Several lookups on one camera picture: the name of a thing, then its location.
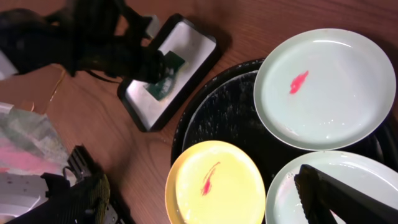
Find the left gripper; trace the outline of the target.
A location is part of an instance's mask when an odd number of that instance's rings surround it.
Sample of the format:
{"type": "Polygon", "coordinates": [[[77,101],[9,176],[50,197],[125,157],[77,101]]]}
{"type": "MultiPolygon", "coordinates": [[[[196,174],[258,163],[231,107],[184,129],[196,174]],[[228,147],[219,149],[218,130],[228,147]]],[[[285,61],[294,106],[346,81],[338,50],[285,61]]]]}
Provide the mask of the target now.
{"type": "Polygon", "coordinates": [[[97,70],[110,77],[156,83],[167,75],[164,55],[141,45],[154,20],[123,0],[67,1],[72,32],[69,74],[97,70]]]}

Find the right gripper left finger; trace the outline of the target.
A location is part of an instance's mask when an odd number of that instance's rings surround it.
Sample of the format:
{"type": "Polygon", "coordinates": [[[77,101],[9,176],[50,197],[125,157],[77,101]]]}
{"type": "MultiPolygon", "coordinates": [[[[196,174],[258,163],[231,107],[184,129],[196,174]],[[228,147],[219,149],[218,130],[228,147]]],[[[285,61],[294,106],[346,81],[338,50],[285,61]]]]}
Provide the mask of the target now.
{"type": "Polygon", "coordinates": [[[111,190],[84,146],[62,175],[6,173],[6,223],[103,223],[111,190]]]}

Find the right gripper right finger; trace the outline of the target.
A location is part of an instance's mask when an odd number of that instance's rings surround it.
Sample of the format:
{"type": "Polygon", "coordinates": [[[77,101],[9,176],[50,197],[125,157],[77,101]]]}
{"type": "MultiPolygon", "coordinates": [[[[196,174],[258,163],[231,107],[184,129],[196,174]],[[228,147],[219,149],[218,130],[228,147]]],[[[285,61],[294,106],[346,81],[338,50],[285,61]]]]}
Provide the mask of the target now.
{"type": "Polygon", "coordinates": [[[397,209],[303,164],[294,177],[305,218],[309,224],[397,223],[397,209]]]}

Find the mint plate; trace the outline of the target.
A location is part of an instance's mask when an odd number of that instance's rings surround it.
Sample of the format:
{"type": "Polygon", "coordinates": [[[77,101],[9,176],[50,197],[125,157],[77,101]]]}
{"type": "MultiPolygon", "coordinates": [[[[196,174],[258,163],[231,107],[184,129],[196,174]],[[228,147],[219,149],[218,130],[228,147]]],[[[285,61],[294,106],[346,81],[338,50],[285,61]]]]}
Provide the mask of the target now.
{"type": "Polygon", "coordinates": [[[397,208],[397,172],[351,152],[318,151],[304,154],[287,163],[274,177],[266,195],[266,222],[307,223],[295,186],[294,176],[308,164],[350,187],[397,208]]]}
{"type": "Polygon", "coordinates": [[[307,151],[350,146],[375,131],[392,109],[396,73],[369,38],[315,29],[278,45],[254,82],[254,105],[281,142],[307,151]]]}

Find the green yellow sponge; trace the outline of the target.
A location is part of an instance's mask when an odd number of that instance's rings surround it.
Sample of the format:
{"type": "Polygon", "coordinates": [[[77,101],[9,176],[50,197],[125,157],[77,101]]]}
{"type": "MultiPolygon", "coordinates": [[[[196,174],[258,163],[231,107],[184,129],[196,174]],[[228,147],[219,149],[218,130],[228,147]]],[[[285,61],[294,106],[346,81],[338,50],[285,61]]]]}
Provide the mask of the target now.
{"type": "Polygon", "coordinates": [[[172,92],[177,82],[178,73],[186,64],[183,58],[172,51],[168,51],[165,54],[165,62],[167,63],[166,76],[155,84],[148,83],[144,85],[145,90],[157,101],[163,100],[172,92]]]}

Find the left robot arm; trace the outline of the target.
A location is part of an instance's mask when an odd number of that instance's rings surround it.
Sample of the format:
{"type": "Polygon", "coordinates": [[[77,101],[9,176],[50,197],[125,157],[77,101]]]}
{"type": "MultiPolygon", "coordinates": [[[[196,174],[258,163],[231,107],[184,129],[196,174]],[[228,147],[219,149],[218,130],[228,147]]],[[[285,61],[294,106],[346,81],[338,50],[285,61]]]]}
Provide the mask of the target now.
{"type": "Polygon", "coordinates": [[[166,75],[164,55],[143,47],[152,17],[139,15],[123,0],[67,1],[41,16],[29,9],[1,13],[1,79],[50,64],[71,76],[77,71],[156,83],[166,75]]]}

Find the black rectangular sponge tray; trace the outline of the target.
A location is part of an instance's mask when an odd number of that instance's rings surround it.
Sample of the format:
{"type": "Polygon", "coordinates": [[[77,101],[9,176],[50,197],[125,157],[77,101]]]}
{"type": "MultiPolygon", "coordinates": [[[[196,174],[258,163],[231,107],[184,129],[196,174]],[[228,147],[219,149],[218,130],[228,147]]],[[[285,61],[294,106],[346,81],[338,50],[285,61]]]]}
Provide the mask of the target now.
{"type": "Polygon", "coordinates": [[[221,57],[215,37],[181,14],[170,16],[151,42],[172,66],[155,84],[125,79],[118,97],[142,132],[160,131],[221,57]]]}

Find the black round tray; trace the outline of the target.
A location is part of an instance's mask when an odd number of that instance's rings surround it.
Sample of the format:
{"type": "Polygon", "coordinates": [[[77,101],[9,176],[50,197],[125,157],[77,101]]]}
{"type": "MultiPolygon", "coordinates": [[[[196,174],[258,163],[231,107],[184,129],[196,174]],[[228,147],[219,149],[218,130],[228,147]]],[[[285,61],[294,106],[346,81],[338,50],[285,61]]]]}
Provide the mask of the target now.
{"type": "MultiPolygon", "coordinates": [[[[245,152],[255,163],[264,182],[266,195],[277,173],[307,151],[275,138],[261,123],[254,105],[254,82],[262,63],[237,65],[203,87],[185,110],[175,133],[172,165],[192,145],[203,141],[223,141],[245,152]]],[[[343,148],[380,162],[397,172],[397,136],[390,117],[364,139],[343,148]]]]}

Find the yellow plate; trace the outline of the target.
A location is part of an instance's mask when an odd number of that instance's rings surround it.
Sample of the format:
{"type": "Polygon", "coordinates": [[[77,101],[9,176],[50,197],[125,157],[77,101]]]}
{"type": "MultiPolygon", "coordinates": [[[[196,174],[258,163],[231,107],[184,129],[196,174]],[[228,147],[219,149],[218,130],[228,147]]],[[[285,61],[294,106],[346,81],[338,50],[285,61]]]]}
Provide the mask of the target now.
{"type": "Polygon", "coordinates": [[[171,166],[165,207],[170,223],[262,223],[266,191],[259,169],[240,148],[203,141],[171,166]]]}

